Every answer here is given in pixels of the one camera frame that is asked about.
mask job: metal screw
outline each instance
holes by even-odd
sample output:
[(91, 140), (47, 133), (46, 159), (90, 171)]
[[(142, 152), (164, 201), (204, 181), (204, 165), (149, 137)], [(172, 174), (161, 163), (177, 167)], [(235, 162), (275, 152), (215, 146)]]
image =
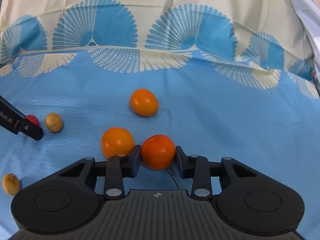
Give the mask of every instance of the metal screw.
[(106, 194), (110, 197), (118, 197), (122, 194), (122, 191), (118, 188), (111, 188), (106, 191)]
[(206, 197), (210, 195), (210, 191), (205, 188), (199, 188), (195, 190), (195, 195), (198, 197)]

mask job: orange fruit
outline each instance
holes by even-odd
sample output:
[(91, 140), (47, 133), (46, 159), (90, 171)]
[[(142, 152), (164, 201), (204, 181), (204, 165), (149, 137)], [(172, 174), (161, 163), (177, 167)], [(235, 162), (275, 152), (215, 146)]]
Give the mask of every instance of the orange fruit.
[(166, 135), (157, 134), (143, 142), (140, 150), (142, 162), (153, 170), (168, 168), (176, 155), (174, 142)]
[(126, 129), (112, 127), (101, 138), (101, 150), (109, 158), (114, 155), (128, 155), (134, 148), (134, 138)]
[(147, 89), (138, 89), (131, 95), (130, 106), (137, 113), (145, 117), (155, 114), (159, 108), (155, 95)]

